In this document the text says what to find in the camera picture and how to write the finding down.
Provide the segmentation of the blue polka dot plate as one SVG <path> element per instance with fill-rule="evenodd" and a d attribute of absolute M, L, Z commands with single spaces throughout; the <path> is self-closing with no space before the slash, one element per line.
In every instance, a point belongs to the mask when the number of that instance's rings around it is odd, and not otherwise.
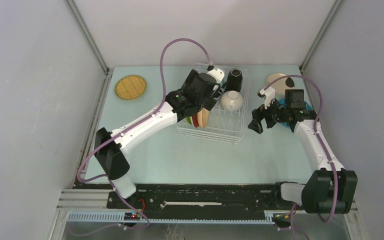
<path fill-rule="evenodd" d="M 277 101 L 278 101 L 278 103 L 279 103 L 280 105 L 282 105 L 282 106 L 285 106 L 285 105 L 286 105 L 286 104 L 285 104 L 285 98 L 284 98 L 284 97 L 282 97 L 282 98 L 280 98 L 280 99 L 277 99 Z M 305 101 L 304 103 L 305 103 L 305 109 L 306 109 L 306 110 L 314 110 L 314 108 L 313 108 L 307 101 Z M 283 127 L 285 127 L 285 128 L 287 128 L 287 129 L 290 130 L 290 126 L 289 126 L 287 123 L 285 123 L 285 122 L 281 122 L 280 124 L 281 124 Z"/>

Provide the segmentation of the cream plate with black spot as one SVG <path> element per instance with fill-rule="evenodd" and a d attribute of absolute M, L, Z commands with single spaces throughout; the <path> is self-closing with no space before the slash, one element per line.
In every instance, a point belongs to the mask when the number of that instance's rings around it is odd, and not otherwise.
<path fill-rule="evenodd" d="M 284 76 L 286 76 L 284 73 L 272 73 L 266 78 L 266 84 L 269 85 L 276 79 Z M 271 87 L 274 88 L 277 96 L 283 97 L 286 90 L 292 90 L 295 88 L 295 82 L 291 77 L 284 77 L 275 82 Z"/>

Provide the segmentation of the yellow woven plate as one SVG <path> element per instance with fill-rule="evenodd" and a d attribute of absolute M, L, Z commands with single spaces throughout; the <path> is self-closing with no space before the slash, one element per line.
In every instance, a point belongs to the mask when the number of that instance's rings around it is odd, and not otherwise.
<path fill-rule="evenodd" d="M 115 95 L 121 100 L 134 100 L 141 97 L 147 90 L 146 80 L 139 75 L 127 75 L 117 81 Z"/>

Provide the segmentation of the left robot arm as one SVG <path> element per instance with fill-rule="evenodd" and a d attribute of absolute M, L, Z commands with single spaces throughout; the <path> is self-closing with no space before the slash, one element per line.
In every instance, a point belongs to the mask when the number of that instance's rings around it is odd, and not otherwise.
<path fill-rule="evenodd" d="M 156 132 L 202 109 L 210 111 L 224 77 L 225 72 L 219 67 L 210 66 L 202 73 L 192 69 L 180 89 L 169 92 L 161 104 L 141 118 L 111 131 L 103 127 L 96 132 L 94 157 L 125 208 L 133 208 L 138 202 L 137 188 L 128 174 L 126 154 Z"/>

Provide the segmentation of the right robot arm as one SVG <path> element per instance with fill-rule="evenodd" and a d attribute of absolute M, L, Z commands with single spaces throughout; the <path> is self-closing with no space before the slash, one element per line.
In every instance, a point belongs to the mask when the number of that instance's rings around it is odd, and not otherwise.
<path fill-rule="evenodd" d="M 306 184 L 279 183 L 279 190 L 270 196 L 271 204 L 284 209 L 294 202 L 309 214 L 349 213 L 358 177 L 334 156 L 316 112 L 306 108 L 304 90 L 287 89 L 283 104 L 275 98 L 276 91 L 272 87 L 261 89 L 258 96 L 264 99 L 264 104 L 252 111 L 248 128 L 261 134 L 263 121 L 268 129 L 286 124 L 300 141 L 313 170 Z"/>

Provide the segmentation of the beige plate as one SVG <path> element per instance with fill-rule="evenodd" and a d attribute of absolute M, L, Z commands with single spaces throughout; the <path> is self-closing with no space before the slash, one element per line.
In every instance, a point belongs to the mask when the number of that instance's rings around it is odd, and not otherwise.
<path fill-rule="evenodd" d="M 202 108 L 196 114 L 198 124 L 201 128 L 205 128 L 207 126 L 209 114 L 210 112 L 206 108 Z"/>

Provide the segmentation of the red plate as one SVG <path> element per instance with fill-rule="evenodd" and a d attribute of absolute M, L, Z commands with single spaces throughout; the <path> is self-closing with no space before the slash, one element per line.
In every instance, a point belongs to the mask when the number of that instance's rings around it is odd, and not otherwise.
<path fill-rule="evenodd" d="M 192 124 L 195 128 L 198 128 L 200 126 L 197 115 L 193 115 L 192 117 Z"/>

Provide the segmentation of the white ribbed bowl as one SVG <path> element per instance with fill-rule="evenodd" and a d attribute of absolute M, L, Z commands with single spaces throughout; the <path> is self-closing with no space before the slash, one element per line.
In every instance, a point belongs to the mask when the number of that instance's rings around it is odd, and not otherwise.
<path fill-rule="evenodd" d="M 235 90 L 226 91 L 220 99 L 221 107 L 229 112 L 237 112 L 244 104 L 243 96 Z"/>

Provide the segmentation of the green plate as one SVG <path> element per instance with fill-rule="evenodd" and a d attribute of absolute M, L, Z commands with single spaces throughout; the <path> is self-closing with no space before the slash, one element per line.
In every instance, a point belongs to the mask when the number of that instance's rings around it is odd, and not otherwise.
<path fill-rule="evenodd" d="M 192 124 L 192 120 L 191 120 L 191 118 L 190 118 L 189 116 L 186 117 L 186 120 L 187 120 L 187 122 L 188 122 L 190 125 Z"/>

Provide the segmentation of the black mug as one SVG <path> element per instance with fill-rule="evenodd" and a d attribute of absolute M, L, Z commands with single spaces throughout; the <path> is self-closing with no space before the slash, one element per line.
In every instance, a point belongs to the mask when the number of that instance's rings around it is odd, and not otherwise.
<path fill-rule="evenodd" d="M 228 73 L 225 83 L 226 91 L 240 92 L 242 89 L 243 75 L 239 69 L 233 69 Z"/>

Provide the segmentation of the small circuit board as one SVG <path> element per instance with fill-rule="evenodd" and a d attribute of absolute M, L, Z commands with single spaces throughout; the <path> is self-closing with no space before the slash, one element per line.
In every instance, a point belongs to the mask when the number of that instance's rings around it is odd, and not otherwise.
<path fill-rule="evenodd" d="M 125 212 L 123 219 L 125 221 L 138 221 L 141 219 L 141 215 L 137 212 Z"/>

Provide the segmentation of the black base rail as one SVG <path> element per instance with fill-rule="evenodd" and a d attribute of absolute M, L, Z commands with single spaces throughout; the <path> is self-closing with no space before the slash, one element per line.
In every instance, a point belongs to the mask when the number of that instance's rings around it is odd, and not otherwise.
<path fill-rule="evenodd" d="M 127 203 L 149 220 L 264 221 L 289 213 L 279 184 L 137 184 Z"/>

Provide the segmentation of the aluminium frame rail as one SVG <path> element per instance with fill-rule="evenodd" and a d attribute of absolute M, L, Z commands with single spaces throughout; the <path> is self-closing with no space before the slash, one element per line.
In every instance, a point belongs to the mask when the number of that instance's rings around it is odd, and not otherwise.
<path fill-rule="evenodd" d="M 64 189 L 57 204 L 59 211 L 67 211 L 70 222 L 97 223 L 164 223 L 164 224 L 273 224 L 290 213 L 285 209 L 257 209 L 261 200 L 252 200 L 251 206 L 199 202 L 176 205 L 161 203 L 152 210 L 153 197 L 145 197 L 144 216 L 140 220 L 124 220 L 124 214 L 133 212 L 118 197 L 106 189 Z"/>

